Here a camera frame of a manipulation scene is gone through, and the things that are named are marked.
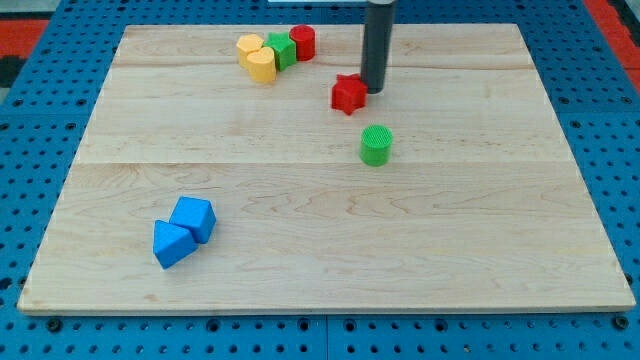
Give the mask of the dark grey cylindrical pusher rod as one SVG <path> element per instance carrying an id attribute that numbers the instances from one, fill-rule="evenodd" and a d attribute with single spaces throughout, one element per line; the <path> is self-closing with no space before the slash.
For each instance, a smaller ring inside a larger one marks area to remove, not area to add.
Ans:
<path id="1" fill-rule="evenodd" d="M 367 1 L 360 78 L 369 94 L 384 89 L 396 6 L 396 0 Z"/>

